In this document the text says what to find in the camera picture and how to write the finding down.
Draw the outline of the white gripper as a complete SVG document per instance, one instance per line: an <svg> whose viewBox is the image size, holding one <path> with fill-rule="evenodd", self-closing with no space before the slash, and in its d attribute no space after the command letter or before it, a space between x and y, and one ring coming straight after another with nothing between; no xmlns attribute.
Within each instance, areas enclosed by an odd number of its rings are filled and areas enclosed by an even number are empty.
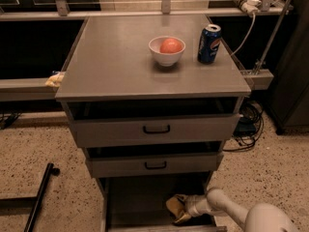
<svg viewBox="0 0 309 232"><path fill-rule="evenodd" d="M180 202L185 202L186 208L186 211L176 211L175 224L187 222L191 217L199 217L205 214L209 209L209 203L205 195L175 194L173 197Z"/></svg>

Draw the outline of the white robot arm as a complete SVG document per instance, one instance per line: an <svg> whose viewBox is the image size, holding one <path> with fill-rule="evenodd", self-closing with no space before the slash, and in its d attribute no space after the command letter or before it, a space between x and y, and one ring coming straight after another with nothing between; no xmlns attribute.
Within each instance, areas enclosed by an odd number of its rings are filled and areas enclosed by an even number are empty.
<svg viewBox="0 0 309 232"><path fill-rule="evenodd" d="M220 188L210 188L203 195L175 194L166 201L166 207L174 215L175 224L202 215L228 216L243 232L300 232L276 206L258 203L247 210L232 201Z"/></svg>

